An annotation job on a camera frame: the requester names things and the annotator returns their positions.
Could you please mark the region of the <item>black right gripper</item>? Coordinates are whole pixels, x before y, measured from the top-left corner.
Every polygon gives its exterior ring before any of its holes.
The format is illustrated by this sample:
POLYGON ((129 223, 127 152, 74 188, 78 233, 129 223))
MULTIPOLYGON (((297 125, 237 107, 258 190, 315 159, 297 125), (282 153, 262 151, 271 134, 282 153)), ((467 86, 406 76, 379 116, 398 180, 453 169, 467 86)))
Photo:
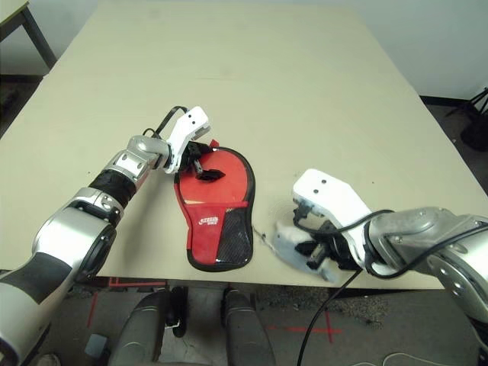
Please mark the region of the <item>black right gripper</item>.
MULTIPOLYGON (((312 255, 318 243, 325 249, 326 257, 332 259, 339 269, 345 271, 356 271, 360 267, 356 264, 349 251, 348 242, 342 233, 324 234, 324 232, 335 230, 332 222, 325 222, 319 228, 319 234, 315 235, 315 240, 299 242, 295 245, 295 250, 301 255, 312 255)), ((306 266, 311 271, 322 271, 325 260, 310 259, 306 261, 306 266)))

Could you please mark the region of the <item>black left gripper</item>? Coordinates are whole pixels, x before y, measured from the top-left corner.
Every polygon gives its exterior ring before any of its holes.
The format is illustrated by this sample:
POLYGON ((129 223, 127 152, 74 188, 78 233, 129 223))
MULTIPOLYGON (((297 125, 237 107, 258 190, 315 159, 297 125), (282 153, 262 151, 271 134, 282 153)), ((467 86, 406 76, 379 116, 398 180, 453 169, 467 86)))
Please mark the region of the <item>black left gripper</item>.
POLYGON ((217 181, 226 176, 219 169, 203 170, 200 159, 202 156, 210 154, 214 149, 204 143, 190 141, 184 151, 184 170, 194 169, 195 178, 200 181, 217 181))

